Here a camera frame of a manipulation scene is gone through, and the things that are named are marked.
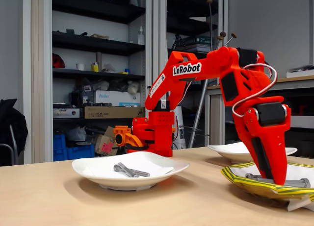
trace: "gray wall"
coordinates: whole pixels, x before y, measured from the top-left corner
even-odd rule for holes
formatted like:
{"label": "gray wall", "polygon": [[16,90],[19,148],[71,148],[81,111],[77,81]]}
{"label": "gray wall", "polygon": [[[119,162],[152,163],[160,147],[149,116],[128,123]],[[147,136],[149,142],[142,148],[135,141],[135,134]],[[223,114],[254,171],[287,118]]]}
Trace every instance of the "gray wall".
{"label": "gray wall", "polygon": [[279,78],[310,63],[309,0],[229,0],[228,32],[230,47],[262,51]]}
{"label": "gray wall", "polygon": [[4,100],[18,99],[18,1],[0,0],[0,99]]}

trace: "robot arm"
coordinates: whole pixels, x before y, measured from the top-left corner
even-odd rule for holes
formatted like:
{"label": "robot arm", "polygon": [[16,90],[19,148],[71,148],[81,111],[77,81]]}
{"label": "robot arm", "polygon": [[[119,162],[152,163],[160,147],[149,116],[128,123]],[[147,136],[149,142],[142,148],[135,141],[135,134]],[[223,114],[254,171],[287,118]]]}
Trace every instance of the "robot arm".
{"label": "robot arm", "polygon": [[194,80],[219,77],[226,106],[233,107],[239,138],[248,148],[261,175],[284,184],[287,172],[284,132],[290,128],[291,110],[282,97],[258,97],[277,80],[264,73],[264,55],[254,50],[221,47],[198,60],[192,53],[172,52],[165,69],[151,87],[145,107],[154,110],[170,91],[170,110],[176,108]]}
{"label": "robot arm", "polygon": [[[235,127],[248,148],[262,177],[283,185],[287,172],[284,132],[290,128],[291,109],[281,104],[282,97],[259,97],[277,80],[270,82],[264,73],[262,52],[221,47],[198,60],[192,53],[172,52],[153,83],[145,101],[147,118],[134,118],[133,130],[114,129],[116,143],[128,145],[128,152],[150,151],[172,156],[174,110],[185,96],[190,83],[219,77],[226,106],[233,107]],[[170,92],[168,101],[160,98]]]}

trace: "white bottle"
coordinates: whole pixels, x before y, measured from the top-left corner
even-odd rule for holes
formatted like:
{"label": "white bottle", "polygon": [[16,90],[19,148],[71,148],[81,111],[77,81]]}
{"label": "white bottle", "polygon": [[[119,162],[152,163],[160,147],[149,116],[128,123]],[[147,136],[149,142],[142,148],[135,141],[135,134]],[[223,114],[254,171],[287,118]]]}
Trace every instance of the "white bottle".
{"label": "white bottle", "polygon": [[138,35],[137,35],[137,43],[139,45],[145,45],[145,34],[143,32],[142,26],[140,27]]}

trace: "white bowl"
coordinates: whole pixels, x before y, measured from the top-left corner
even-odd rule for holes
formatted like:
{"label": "white bowl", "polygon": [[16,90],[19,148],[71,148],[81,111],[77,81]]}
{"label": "white bowl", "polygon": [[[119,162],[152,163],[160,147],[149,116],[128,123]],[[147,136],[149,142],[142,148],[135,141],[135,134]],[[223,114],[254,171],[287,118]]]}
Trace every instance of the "white bowl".
{"label": "white bowl", "polygon": [[[250,152],[242,142],[226,145],[208,145],[207,147],[218,152],[233,163],[253,162]],[[291,155],[296,151],[298,151],[296,148],[286,148],[286,155]]]}
{"label": "white bowl", "polygon": [[[115,172],[113,166],[122,162],[134,170],[149,172],[150,177],[131,178]],[[189,163],[175,161],[151,152],[137,151],[119,156],[77,159],[72,162],[73,169],[81,176],[100,184],[103,188],[114,190],[144,190],[175,175]]]}

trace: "blue crate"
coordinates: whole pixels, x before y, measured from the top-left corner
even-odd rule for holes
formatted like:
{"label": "blue crate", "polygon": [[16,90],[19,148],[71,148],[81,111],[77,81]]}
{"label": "blue crate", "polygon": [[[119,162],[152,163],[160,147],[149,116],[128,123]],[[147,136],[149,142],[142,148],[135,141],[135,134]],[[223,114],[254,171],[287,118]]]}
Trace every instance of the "blue crate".
{"label": "blue crate", "polygon": [[53,150],[53,161],[68,160],[68,153],[66,149]]}
{"label": "blue crate", "polygon": [[95,157],[94,145],[80,146],[75,148],[67,148],[68,159],[74,160],[79,158]]}
{"label": "blue crate", "polygon": [[53,150],[61,150],[65,148],[65,135],[55,134],[53,136]]}

